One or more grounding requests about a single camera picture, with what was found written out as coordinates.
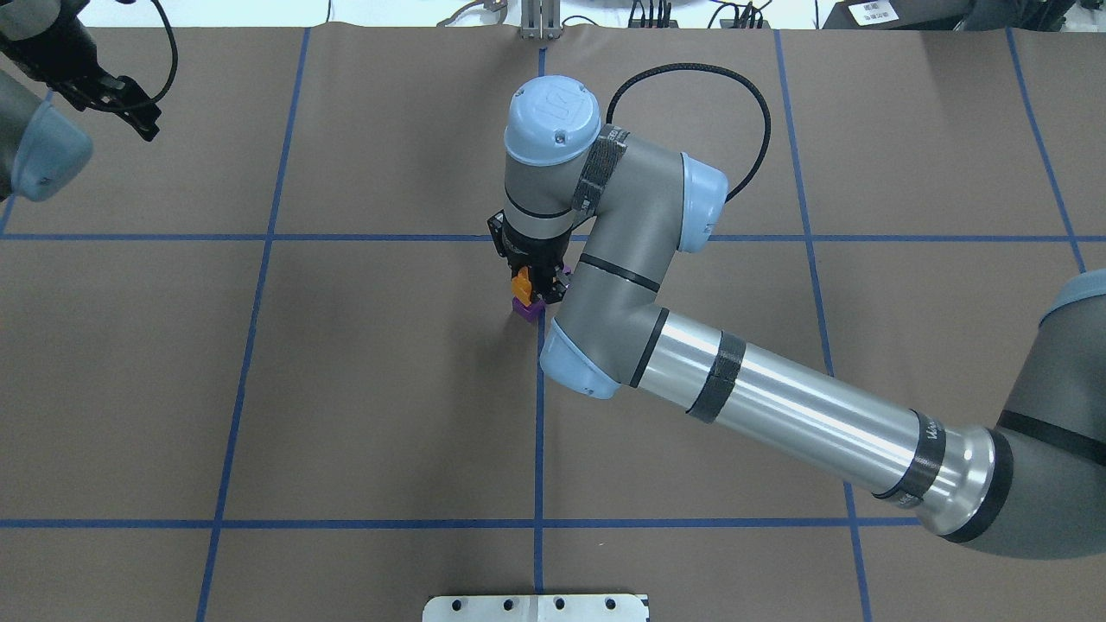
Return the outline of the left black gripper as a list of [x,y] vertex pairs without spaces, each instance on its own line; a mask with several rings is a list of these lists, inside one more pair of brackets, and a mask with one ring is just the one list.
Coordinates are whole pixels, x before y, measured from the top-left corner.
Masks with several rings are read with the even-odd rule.
[[4,17],[3,52],[33,81],[59,91],[75,107],[102,104],[139,137],[153,142],[161,108],[131,76],[108,76],[79,17]]

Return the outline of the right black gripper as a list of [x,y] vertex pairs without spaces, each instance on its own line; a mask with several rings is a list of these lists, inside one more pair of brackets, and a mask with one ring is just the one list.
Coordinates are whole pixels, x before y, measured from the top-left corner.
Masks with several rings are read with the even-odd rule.
[[568,251],[568,234],[553,238],[530,238],[520,232],[503,232],[503,256],[512,278],[522,268],[531,269],[531,301],[556,304],[568,292],[568,272],[564,255]]

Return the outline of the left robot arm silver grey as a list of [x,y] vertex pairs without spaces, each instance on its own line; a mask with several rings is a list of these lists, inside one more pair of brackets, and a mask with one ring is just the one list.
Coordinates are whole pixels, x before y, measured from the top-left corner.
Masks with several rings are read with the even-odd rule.
[[[154,141],[159,102],[173,86],[179,48],[159,1],[154,7],[168,38],[170,68],[161,91],[149,95],[131,76],[100,66],[98,46],[80,20],[86,1],[4,1],[1,48],[23,74],[65,99],[76,111],[94,110],[127,123],[142,139]],[[93,156],[93,141],[46,99],[10,74],[1,75],[1,194],[50,200],[79,177]]]

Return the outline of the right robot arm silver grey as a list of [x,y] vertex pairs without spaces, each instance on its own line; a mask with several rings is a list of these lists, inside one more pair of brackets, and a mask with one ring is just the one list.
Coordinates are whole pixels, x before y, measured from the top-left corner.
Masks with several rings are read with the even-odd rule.
[[948,428],[656,303],[674,256],[701,251],[735,194],[726,174],[601,118],[576,79],[513,93],[505,205],[487,225],[534,299],[560,304],[545,377],[623,386],[742,433],[915,514],[949,543],[1051,560],[1103,553],[1103,271],[1039,322],[992,428]]

